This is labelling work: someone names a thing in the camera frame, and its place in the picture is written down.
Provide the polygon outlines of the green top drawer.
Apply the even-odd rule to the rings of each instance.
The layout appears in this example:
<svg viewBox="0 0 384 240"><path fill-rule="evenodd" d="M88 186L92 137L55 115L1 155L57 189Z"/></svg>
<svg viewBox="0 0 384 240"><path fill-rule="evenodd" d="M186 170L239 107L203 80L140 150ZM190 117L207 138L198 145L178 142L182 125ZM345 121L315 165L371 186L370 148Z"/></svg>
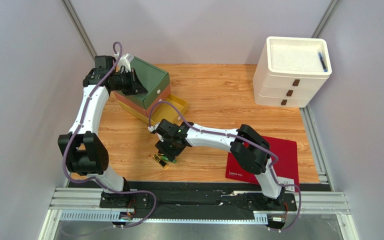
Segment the green top drawer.
<svg viewBox="0 0 384 240"><path fill-rule="evenodd" d="M167 71L136 56L129 56L128 60L130 67L135 69L138 79L147 89L148 93L146 95L151 94L151 92L156 89L164 89L168 84L170 84L170 75Z"/></svg>

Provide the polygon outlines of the pink drawer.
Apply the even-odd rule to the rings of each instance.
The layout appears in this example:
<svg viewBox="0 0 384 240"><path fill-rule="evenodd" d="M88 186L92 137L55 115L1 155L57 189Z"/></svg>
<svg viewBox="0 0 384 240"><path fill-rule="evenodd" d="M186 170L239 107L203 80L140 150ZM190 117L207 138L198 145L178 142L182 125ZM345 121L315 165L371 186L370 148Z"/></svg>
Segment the pink drawer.
<svg viewBox="0 0 384 240"><path fill-rule="evenodd" d="M113 93L123 110L126 110L136 117L148 117L152 106L158 101L166 100L171 92L171 84L168 84L165 88L158 88L148 95L140 94L124 96L120 92L114 91Z"/></svg>

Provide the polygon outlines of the gold rectangular case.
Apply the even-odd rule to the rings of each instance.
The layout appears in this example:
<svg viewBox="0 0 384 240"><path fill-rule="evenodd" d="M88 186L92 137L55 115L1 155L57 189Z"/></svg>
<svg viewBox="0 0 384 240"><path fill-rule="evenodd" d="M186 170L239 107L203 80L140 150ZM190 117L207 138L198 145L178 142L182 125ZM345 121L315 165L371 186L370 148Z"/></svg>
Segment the gold rectangular case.
<svg viewBox="0 0 384 240"><path fill-rule="evenodd" d="M159 155L159 154L154 154L152 156L152 158L154 159L154 161L159 165L161 166L163 169L167 168L168 167L168 164L165 162L164 158L162 155Z"/></svg>

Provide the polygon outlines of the yellow bottom drawer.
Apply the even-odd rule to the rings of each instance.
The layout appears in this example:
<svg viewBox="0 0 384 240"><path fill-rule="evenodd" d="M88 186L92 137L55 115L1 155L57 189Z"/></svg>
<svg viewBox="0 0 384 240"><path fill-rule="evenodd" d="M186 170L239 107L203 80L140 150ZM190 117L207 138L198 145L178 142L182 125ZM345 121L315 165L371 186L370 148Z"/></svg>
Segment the yellow bottom drawer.
<svg viewBox="0 0 384 240"><path fill-rule="evenodd" d="M157 102L161 102L163 100L162 98L155 100L148 108L142 108L118 93L115 93L115 97L123 110L143 121L145 124L149 123L149 116L152 126L159 123L162 119L166 119L167 121L175 124L181 119L177 111L167 103L161 103L154 107ZM164 101L173 105L183 115L189 108L188 101L172 93L167 95Z"/></svg>

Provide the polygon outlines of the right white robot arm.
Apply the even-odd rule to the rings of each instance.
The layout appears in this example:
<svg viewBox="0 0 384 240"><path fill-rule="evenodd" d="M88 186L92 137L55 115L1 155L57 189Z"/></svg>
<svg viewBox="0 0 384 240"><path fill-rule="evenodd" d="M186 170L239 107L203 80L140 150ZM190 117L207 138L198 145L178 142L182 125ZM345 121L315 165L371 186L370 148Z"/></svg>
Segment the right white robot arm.
<svg viewBox="0 0 384 240"><path fill-rule="evenodd" d="M242 124L240 128L219 129L188 121L177 125L163 119L149 125L148 130L158 136L155 146L170 162L187 147L209 147L232 154L244 171L255 176L266 198L277 205L283 202L286 190L273 169L279 158L270 150L269 142L251 126Z"/></svg>

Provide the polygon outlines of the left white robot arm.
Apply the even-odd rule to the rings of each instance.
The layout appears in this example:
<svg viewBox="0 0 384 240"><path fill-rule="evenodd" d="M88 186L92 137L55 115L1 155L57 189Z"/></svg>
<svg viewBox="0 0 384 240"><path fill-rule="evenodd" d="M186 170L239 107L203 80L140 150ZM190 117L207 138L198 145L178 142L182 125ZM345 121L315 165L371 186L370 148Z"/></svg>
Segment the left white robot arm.
<svg viewBox="0 0 384 240"><path fill-rule="evenodd" d="M125 178L110 167L109 153L98 131L111 92L121 91L127 96L148 92L130 65L133 58L129 53L96 56L95 67L82 81L82 101L75 122L57 140L63 173L72 183L94 181L106 193L132 193Z"/></svg>

